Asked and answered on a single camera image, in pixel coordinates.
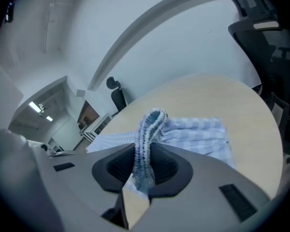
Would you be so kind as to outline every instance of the round table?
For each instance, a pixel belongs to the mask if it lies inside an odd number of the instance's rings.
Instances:
[[[271,111],[252,89],[225,76],[179,78],[134,100],[101,135],[136,131],[154,107],[165,109],[169,117],[219,117],[227,128],[237,171],[270,198],[276,195],[283,165],[280,134]]]

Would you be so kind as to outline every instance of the blue striped towel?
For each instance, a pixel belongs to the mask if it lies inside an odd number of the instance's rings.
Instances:
[[[146,114],[137,132],[97,136],[87,150],[94,152],[135,143],[134,179],[130,177],[125,188],[147,198],[146,189],[152,186],[154,180],[149,164],[152,142],[208,155],[235,168],[227,130],[219,118],[168,118],[163,109],[153,109]],[[144,180],[149,183],[148,186],[144,185]]]

